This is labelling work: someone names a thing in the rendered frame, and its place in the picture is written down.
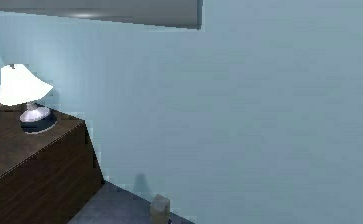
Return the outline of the dark brown wooden cabinet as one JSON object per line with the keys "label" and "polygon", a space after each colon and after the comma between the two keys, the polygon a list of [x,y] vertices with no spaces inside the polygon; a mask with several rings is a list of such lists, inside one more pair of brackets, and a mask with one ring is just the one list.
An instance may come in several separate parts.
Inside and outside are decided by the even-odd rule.
{"label": "dark brown wooden cabinet", "polygon": [[0,108],[0,224],[67,224],[104,184],[84,120],[56,112],[29,135],[20,106]]}

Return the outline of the white shade table lamp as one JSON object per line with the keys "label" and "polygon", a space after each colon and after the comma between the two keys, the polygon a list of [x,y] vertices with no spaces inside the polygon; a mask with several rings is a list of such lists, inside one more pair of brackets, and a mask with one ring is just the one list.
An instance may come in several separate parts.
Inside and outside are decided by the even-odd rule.
{"label": "white shade table lamp", "polygon": [[0,104],[26,105],[19,117],[26,134],[40,134],[56,125],[57,118],[52,110],[36,104],[52,89],[52,85],[36,77],[24,64],[9,64],[0,69]]}

